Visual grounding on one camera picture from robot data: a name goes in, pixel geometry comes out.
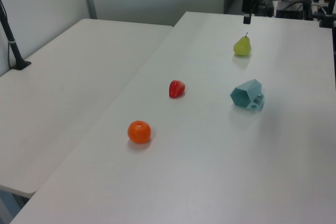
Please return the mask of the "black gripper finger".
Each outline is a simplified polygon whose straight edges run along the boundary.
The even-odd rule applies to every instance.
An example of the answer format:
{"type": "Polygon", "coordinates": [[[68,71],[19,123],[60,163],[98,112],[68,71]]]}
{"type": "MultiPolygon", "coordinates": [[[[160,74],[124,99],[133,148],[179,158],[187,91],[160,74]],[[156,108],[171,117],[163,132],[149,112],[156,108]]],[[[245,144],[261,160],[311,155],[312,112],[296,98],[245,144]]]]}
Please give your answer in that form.
{"type": "Polygon", "coordinates": [[[253,0],[252,2],[252,13],[255,15],[255,16],[261,16],[261,0],[253,0]]]}
{"type": "Polygon", "coordinates": [[[244,24],[250,24],[251,22],[251,9],[252,9],[253,0],[243,0],[242,3],[242,12],[244,13],[244,24]]]}

